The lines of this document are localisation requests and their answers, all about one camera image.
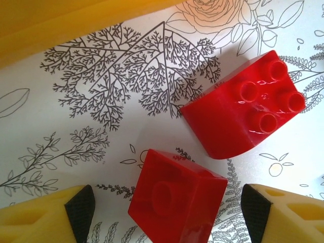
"fern drawing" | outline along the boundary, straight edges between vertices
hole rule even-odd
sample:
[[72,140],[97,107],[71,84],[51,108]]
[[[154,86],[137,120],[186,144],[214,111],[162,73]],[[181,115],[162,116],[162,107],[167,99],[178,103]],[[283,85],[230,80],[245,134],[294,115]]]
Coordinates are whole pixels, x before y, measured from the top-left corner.
[[227,159],[227,165],[228,185],[214,223],[215,231],[212,232],[212,240],[209,243],[251,242],[240,207],[243,187],[231,159]]
[[[132,154],[136,153],[135,147],[131,144],[130,144],[130,151]],[[178,152],[178,154],[180,154],[180,156],[194,162],[191,156],[182,148],[177,147],[176,151]],[[136,163],[136,159],[130,158],[130,159],[123,160],[120,163],[125,165],[132,165]],[[248,229],[245,225],[245,220],[242,215],[242,211],[240,207],[240,197],[243,190],[243,186],[241,186],[241,182],[238,180],[235,166],[231,159],[227,160],[227,165],[228,165],[228,172],[227,172],[228,185],[217,218],[214,222],[214,229],[211,234],[212,240],[210,240],[209,243],[251,242]],[[99,189],[116,192],[117,195],[123,194],[124,198],[129,198],[133,196],[135,191],[135,187],[129,189],[127,187],[120,187],[119,185],[117,186],[97,185],[97,187]]]
[[302,113],[306,113],[317,106],[324,98],[324,70],[315,70],[317,63],[312,60],[319,60],[311,58],[311,61],[304,58],[297,58],[291,56],[280,56],[281,60],[290,64],[291,68],[295,69],[289,72],[290,78],[294,84],[300,82],[307,83],[303,89],[304,97],[306,99],[306,108]]
[[40,67],[61,75],[53,90],[64,94],[59,104],[71,118],[89,113],[116,131],[132,93],[148,115],[180,117],[180,107],[202,93],[197,78],[217,82],[215,50],[211,40],[193,43],[164,22],[144,35],[122,23],[47,50]]
[[[103,242],[103,243],[117,243],[117,242],[129,243],[131,240],[135,241],[132,239],[132,236],[133,236],[133,233],[135,232],[135,230],[137,229],[137,226],[133,226],[133,227],[129,228],[124,233],[121,240],[119,240],[119,241],[115,240],[115,233],[117,230],[118,223],[119,222],[115,222],[109,227],[107,234],[104,236],[104,241],[101,241],[102,236],[100,234],[102,222],[97,223],[93,227],[92,232],[89,233],[87,243],[101,243],[101,242]],[[147,236],[145,234],[142,234],[136,240],[136,243],[144,243],[146,239],[147,239]]]

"leafy twig drawing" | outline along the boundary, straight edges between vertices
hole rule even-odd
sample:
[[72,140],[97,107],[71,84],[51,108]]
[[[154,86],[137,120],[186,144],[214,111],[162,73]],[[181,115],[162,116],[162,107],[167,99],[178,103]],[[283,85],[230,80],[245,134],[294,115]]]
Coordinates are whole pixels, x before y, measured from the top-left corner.
[[182,148],[176,148],[176,151],[180,154],[180,156],[185,157],[186,159],[191,160],[192,162],[195,162],[193,159],[191,159],[191,156],[187,152],[183,151]]
[[22,107],[29,92],[29,89],[17,89],[0,97],[0,118],[9,116]]
[[180,117],[180,107],[203,90],[197,77],[218,80],[215,49],[209,39],[194,44],[164,22],[143,36],[118,24],[88,35],[87,43],[78,38],[49,49],[40,67],[63,72],[63,84],[54,84],[53,90],[65,94],[59,103],[70,107],[71,118],[90,113],[116,131],[131,92],[142,94],[139,103],[148,115]]
[[51,136],[44,137],[44,144],[36,144],[35,148],[27,148],[28,155],[19,158],[24,170],[20,173],[11,170],[6,181],[0,184],[5,194],[12,196],[17,189],[21,189],[31,196],[42,196],[43,193],[48,194],[49,191],[57,190],[54,184],[58,179],[42,182],[41,169],[56,170],[57,166],[54,162],[59,161],[59,158],[64,158],[68,166],[77,165],[80,160],[98,162],[105,155],[103,148],[109,146],[105,130],[94,130],[88,126],[71,133],[74,146],[65,152],[60,152],[57,144],[61,139],[56,139],[55,134],[54,132]]
[[280,163],[282,160],[284,160],[286,158],[286,156],[288,154],[289,153],[283,154],[279,159],[276,158],[275,156],[269,154],[269,153],[261,153],[259,155],[262,156],[262,157],[268,158],[268,159],[272,159],[272,160],[278,161],[276,163],[271,164],[270,167],[269,167],[269,174],[272,177],[277,177],[277,176],[281,175],[282,170],[284,169],[283,166],[293,166],[294,165],[291,162]]
[[[119,222],[115,222],[109,227],[103,243],[115,243],[116,242],[115,241],[115,233],[116,233],[118,224],[119,224]],[[101,225],[102,225],[102,222],[99,222],[94,226],[92,233],[89,233],[87,243],[100,243],[101,242],[100,241],[100,239],[101,239],[101,236],[100,236]],[[129,243],[132,240],[132,236],[136,229],[137,229],[137,226],[133,226],[133,227],[129,228],[125,232],[123,237],[121,238],[121,243]],[[145,234],[142,234],[136,240],[136,243],[144,243],[146,239],[147,239],[147,236]]]
[[134,191],[135,191],[135,186],[132,186],[131,188],[127,188],[125,186],[119,186],[119,185],[108,185],[105,186],[104,184],[101,185],[96,185],[96,187],[98,187],[99,189],[103,189],[103,190],[110,190],[111,192],[116,192],[116,195],[121,195],[123,193],[125,193],[124,198],[129,198],[131,196],[134,195]]
[[315,71],[314,68],[317,66],[316,62],[308,61],[304,58],[292,56],[280,56],[280,58],[284,62],[292,65],[292,68],[297,68],[297,70],[289,72],[289,76],[294,84],[309,82],[303,90],[306,99],[306,108],[302,113],[312,110],[324,98],[322,94],[324,90],[324,71]]

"red plastic brick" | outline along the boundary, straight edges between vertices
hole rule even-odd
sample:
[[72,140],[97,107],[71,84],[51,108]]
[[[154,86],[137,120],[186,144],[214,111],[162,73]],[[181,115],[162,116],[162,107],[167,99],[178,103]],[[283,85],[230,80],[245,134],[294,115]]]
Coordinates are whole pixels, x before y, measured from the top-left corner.
[[181,112],[211,158],[242,154],[305,109],[275,51],[249,61]]
[[184,157],[150,149],[128,213],[154,243],[206,243],[226,186]]

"leaf drawing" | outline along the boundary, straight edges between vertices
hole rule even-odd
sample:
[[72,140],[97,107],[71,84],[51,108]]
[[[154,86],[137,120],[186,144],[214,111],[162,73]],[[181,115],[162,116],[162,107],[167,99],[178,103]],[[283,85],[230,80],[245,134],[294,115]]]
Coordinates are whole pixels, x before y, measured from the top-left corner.
[[222,48],[226,45],[228,45],[232,39],[234,39],[237,34],[235,34],[233,37],[231,35],[233,29],[232,28],[226,28],[226,29],[222,29],[214,38],[213,38],[213,42],[214,45],[217,48]]
[[274,47],[277,43],[277,34],[272,30],[265,30],[262,35],[263,43],[269,47]]
[[282,161],[289,153],[285,153],[284,155],[282,155],[279,159],[279,161]]
[[4,188],[6,195],[12,196],[17,189],[21,189],[30,196],[42,196],[49,194],[50,191],[58,190],[54,186],[58,179],[42,180],[43,171],[41,169],[56,170],[57,165],[54,163],[60,160],[64,160],[69,166],[77,165],[79,160],[97,162],[102,160],[106,153],[103,151],[103,147],[109,146],[105,130],[94,130],[88,126],[70,134],[75,145],[72,145],[67,151],[59,152],[56,145],[60,138],[56,139],[55,134],[44,137],[44,144],[37,143],[34,148],[27,147],[28,154],[19,158],[24,170],[20,173],[11,170],[6,181],[0,182],[0,188]]
[[258,41],[258,32],[256,29],[249,29],[242,37],[239,43],[237,55],[242,55],[251,49]]
[[146,239],[147,239],[146,234],[141,234],[141,236],[136,240],[135,243],[144,243]]
[[134,164],[134,163],[136,163],[136,162],[137,162],[136,159],[131,158],[131,159],[123,160],[123,161],[121,161],[121,162],[119,162],[119,163],[121,163],[121,164],[125,164],[125,165],[132,165],[132,164]]
[[132,144],[130,144],[130,148],[131,148],[131,152],[132,152],[132,153],[136,153],[136,151],[135,151],[135,147],[134,147]]
[[282,164],[283,166],[293,166],[294,164],[293,163],[290,163],[290,162],[285,162]]
[[268,4],[269,2],[271,2],[272,0],[262,0],[262,4],[261,6],[264,7],[266,4]]
[[113,240],[115,238],[115,233],[117,230],[117,225],[118,225],[118,222],[115,222],[110,226],[110,228],[108,229],[108,233],[105,237],[104,243],[113,243]]
[[286,28],[292,25],[301,15],[304,8],[304,1],[297,1],[291,4],[280,16],[278,26]]
[[96,224],[92,230],[92,236],[91,236],[92,243],[99,243],[100,226],[101,226],[101,222]]
[[273,160],[278,160],[275,156],[269,154],[269,153],[261,153],[259,154],[260,156],[262,157],[265,157],[265,158],[269,158],[269,159],[273,159]]
[[[118,224],[119,224],[119,222],[115,222],[109,227],[108,233],[107,233],[103,243],[117,243],[117,242],[129,243],[130,240],[132,240],[132,235],[133,235],[134,231],[137,229],[137,226],[133,226],[133,227],[129,228],[126,231],[126,233],[124,234],[124,236],[122,237],[122,239],[115,241],[115,233],[116,233]],[[102,222],[99,222],[94,226],[92,232],[91,233],[89,232],[87,243],[100,243],[100,232],[102,231],[101,227],[102,227]],[[144,243],[144,241],[146,239],[147,239],[147,236],[145,234],[142,234],[136,240],[136,243]]]
[[17,89],[0,97],[0,118],[9,116],[22,107],[29,92],[29,89]]
[[59,103],[69,106],[71,118],[88,113],[116,131],[131,93],[141,94],[148,115],[179,118],[180,107],[202,93],[198,78],[209,85],[219,79],[215,50],[211,40],[192,43],[165,22],[144,35],[122,23],[88,35],[87,42],[78,38],[47,50],[40,67],[60,72],[53,90],[64,94]]
[[137,226],[131,227],[121,239],[121,243],[129,243],[136,228]]
[[324,31],[322,31],[322,30],[315,30],[315,31],[314,31],[314,34],[315,34],[317,37],[322,37],[322,36],[324,36]]

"branch drawing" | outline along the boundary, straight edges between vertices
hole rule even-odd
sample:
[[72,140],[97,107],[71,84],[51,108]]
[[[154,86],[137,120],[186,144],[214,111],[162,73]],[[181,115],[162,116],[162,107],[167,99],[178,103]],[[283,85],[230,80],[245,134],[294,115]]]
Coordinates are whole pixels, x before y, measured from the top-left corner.
[[103,190],[110,190],[111,192],[116,192],[116,195],[121,195],[123,193],[125,193],[124,198],[129,198],[131,196],[134,195],[134,191],[135,191],[135,186],[132,186],[131,188],[127,188],[125,186],[120,187],[119,185],[108,185],[105,186],[104,184],[97,184],[96,187],[98,187],[99,189],[103,189]]
[[271,164],[270,167],[269,167],[269,174],[272,177],[277,177],[277,176],[281,175],[282,170],[284,169],[284,166],[293,166],[294,165],[291,162],[280,163],[282,160],[284,160],[286,158],[286,156],[288,154],[289,153],[285,153],[280,158],[276,158],[275,156],[273,156],[273,155],[271,155],[269,153],[261,153],[259,155],[262,156],[262,157],[277,161],[276,163]]
[[232,5],[219,5],[217,0],[184,2],[177,5],[180,12],[175,12],[167,25],[184,33],[215,33],[213,43],[218,49],[239,43],[238,56],[256,48],[260,55],[263,44],[271,48],[276,45],[275,30],[291,26],[304,8],[304,1],[295,1],[281,14],[274,13],[267,6],[269,2],[237,0]]
[[289,76],[294,84],[300,82],[308,83],[303,90],[306,100],[306,108],[302,113],[312,110],[324,98],[324,95],[322,94],[324,90],[324,70],[315,71],[317,63],[308,61],[304,58],[292,56],[280,56],[280,58],[282,61],[291,65],[290,70],[292,71],[289,72]]
[[54,184],[58,179],[42,181],[42,169],[56,170],[55,162],[63,160],[68,166],[77,165],[79,161],[93,160],[98,162],[103,159],[105,151],[103,148],[109,146],[107,133],[101,129],[94,130],[89,126],[75,130],[71,133],[71,140],[74,143],[71,149],[60,152],[57,144],[61,138],[55,138],[56,132],[51,136],[44,137],[44,144],[36,144],[34,148],[28,147],[28,154],[20,157],[24,169],[22,172],[11,170],[4,182],[0,182],[0,188],[8,196],[12,196],[18,189],[31,196],[42,196],[49,191],[57,190]]
[[9,116],[22,107],[29,92],[29,89],[17,89],[0,97],[0,118]]
[[[101,225],[102,222],[97,223],[92,232],[89,232],[87,243],[115,243],[115,233],[117,231],[119,222],[113,223],[109,229],[108,232],[104,238],[104,241],[101,241],[102,236],[100,235],[101,232]],[[132,240],[133,233],[137,229],[137,226],[133,226],[129,228],[125,233],[124,236],[121,238],[121,243],[129,243]],[[145,234],[141,234],[140,237],[136,240],[136,243],[144,243],[147,239],[147,236]]]
[[47,50],[40,67],[62,74],[53,90],[64,93],[59,103],[69,106],[71,118],[89,113],[111,131],[119,128],[131,93],[141,93],[138,102],[148,115],[168,112],[178,118],[180,107],[202,93],[197,78],[213,84],[220,76],[209,39],[194,44],[164,22],[144,35],[118,24],[86,41],[78,38]]

